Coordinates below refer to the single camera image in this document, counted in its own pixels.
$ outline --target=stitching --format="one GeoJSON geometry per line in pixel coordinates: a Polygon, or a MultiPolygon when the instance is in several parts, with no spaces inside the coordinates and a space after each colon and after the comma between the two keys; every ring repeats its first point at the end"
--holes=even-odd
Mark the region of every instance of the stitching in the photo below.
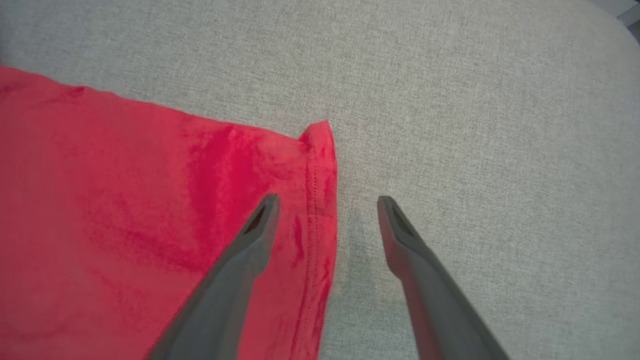
{"type": "MultiPolygon", "coordinates": [[[[317,248],[318,248],[318,216],[317,216],[317,161],[316,161],[316,148],[314,146],[314,142],[312,141],[312,133],[309,133],[309,144],[310,144],[310,162],[312,163],[312,171],[311,174],[309,174],[313,180],[313,189],[312,189],[312,198],[311,201],[309,201],[309,204],[312,204],[310,207],[310,211],[309,211],[309,220],[308,220],[308,233],[311,232],[311,223],[313,222],[315,227],[315,236],[313,238],[314,244],[313,247],[309,246],[309,259],[307,261],[307,283],[305,285],[306,287],[306,292],[305,292],[305,300],[307,301],[307,305],[305,306],[305,312],[301,315],[304,316],[304,322],[303,322],[303,326],[301,329],[301,332],[299,332],[298,334],[302,334],[303,336],[307,335],[308,332],[308,324],[309,324],[309,318],[311,317],[310,314],[310,310],[312,308],[312,301],[311,301],[311,293],[313,293],[313,286],[316,283],[316,275],[317,275],[317,248]],[[311,264],[311,258],[314,258],[314,267],[312,269],[309,269],[309,265],[311,264]]],[[[298,349],[298,356],[297,359],[301,359],[300,357],[300,353],[303,352],[303,347],[299,347],[298,349]]]]}
{"type": "MultiPolygon", "coordinates": [[[[308,134],[308,141],[309,144],[312,144],[313,142],[311,141],[311,137],[312,134],[311,132],[308,134]]],[[[315,161],[315,148],[313,145],[309,145],[309,149],[310,149],[310,154],[312,155],[311,157],[309,157],[309,161],[313,163],[313,171],[311,170],[311,167],[309,166],[309,163],[307,162],[307,176],[305,179],[305,185],[307,187],[307,189],[309,188],[309,184],[310,184],[310,177],[314,178],[314,187],[312,189],[312,197],[314,202],[316,201],[316,190],[317,190],[317,164],[315,161]]],[[[314,204],[314,206],[311,206],[311,201],[309,199],[309,196],[307,195],[307,211],[309,212],[309,216],[307,218],[307,240],[311,239],[311,222],[312,220],[312,212],[313,212],[313,216],[315,216],[317,218],[317,203],[314,204]]],[[[317,230],[318,230],[318,225],[317,225],[317,221],[316,221],[316,236],[315,236],[315,252],[317,253],[317,230]]],[[[308,247],[308,259],[307,259],[307,269],[305,271],[305,287],[304,287],[304,292],[302,294],[302,304],[300,304],[300,318],[298,319],[298,325],[296,326],[296,330],[294,333],[294,337],[293,337],[293,344],[291,344],[291,353],[289,356],[289,359],[294,360],[294,359],[299,359],[299,355],[300,352],[302,352],[302,347],[297,347],[298,344],[298,338],[300,337],[300,334],[305,334],[305,330],[308,328],[308,316],[306,316],[309,313],[309,309],[311,308],[311,301],[307,301],[308,304],[303,307],[304,303],[306,300],[310,300],[309,299],[309,292],[310,292],[310,288],[309,285],[311,284],[310,280],[310,271],[309,271],[309,265],[311,264],[311,256],[313,256],[313,252],[311,251],[311,246],[308,247]],[[296,350],[296,347],[298,348],[297,351],[297,356],[293,357],[294,351],[296,350]]]]}

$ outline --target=gray fabric surface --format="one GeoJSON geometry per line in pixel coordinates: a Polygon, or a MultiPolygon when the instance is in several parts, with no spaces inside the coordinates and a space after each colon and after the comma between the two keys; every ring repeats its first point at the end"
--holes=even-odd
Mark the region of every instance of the gray fabric surface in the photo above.
{"type": "Polygon", "coordinates": [[[513,359],[638,359],[640,48],[592,4],[4,0],[0,61],[289,136],[330,119],[321,359],[416,357],[380,194],[513,359]]]}
{"type": "Polygon", "coordinates": [[[605,10],[613,16],[619,16],[625,11],[634,7],[637,2],[635,0],[587,0],[596,4],[599,8],[605,10]]]}

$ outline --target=red cloth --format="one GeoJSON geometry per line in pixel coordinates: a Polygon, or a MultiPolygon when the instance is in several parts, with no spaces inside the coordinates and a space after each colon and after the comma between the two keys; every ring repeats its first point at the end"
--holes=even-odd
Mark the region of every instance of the red cloth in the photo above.
{"type": "Polygon", "coordinates": [[[0,358],[143,358],[277,193],[239,358],[316,359],[336,179],[326,121],[294,140],[0,68],[0,358]]]}

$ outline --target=red fabric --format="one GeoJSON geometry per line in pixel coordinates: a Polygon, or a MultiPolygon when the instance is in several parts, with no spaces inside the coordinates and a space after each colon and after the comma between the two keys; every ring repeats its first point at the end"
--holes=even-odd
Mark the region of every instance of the red fabric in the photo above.
{"type": "Polygon", "coordinates": [[[240,359],[315,359],[336,251],[328,123],[298,140],[0,68],[0,358],[141,359],[281,198],[240,359]]]}

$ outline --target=gray upholstery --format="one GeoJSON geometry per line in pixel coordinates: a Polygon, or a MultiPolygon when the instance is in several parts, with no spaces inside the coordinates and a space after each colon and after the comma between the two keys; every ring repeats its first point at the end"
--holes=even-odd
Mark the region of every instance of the gray upholstery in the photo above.
{"type": "Polygon", "coordinates": [[[581,0],[4,0],[0,61],[298,136],[330,119],[321,359],[417,355],[393,196],[513,359],[640,354],[640,47],[581,0]]]}

